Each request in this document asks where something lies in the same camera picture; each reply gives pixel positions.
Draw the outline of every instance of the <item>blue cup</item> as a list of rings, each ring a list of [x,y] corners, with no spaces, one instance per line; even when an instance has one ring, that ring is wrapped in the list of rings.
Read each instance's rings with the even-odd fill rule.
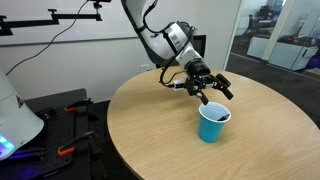
[[[201,104],[199,112],[199,137],[204,142],[213,143],[218,139],[224,124],[231,119],[231,113],[228,108],[215,102],[209,102],[207,105]],[[227,119],[218,121],[228,114]]]

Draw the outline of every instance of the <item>wooden table top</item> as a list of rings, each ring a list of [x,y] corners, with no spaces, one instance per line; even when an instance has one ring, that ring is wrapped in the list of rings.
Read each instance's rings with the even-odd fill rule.
[[[168,75],[179,68],[169,68]],[[186,90],[159,84],[161,70],[123,84],[108,110],[108,128],[118,153],[141,179],[320,179],[320,131],[295,104],[276,91],[230,72],[225,105],[232,118],[215,143],[198,137],[201,101]]]

